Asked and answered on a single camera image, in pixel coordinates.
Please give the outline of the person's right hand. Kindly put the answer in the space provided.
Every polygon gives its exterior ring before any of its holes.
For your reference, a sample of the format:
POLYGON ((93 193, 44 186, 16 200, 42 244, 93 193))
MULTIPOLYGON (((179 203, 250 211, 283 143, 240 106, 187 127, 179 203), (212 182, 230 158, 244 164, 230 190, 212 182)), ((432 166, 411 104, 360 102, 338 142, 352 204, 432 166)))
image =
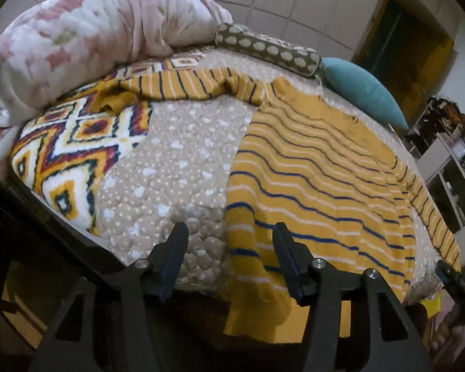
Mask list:
POLYGON ((454 305, 432 335, 430 350, 433 356, 452 357, 458 349, 465 335, 465 324, 459 322, 459 313, 460 306, 454 305))

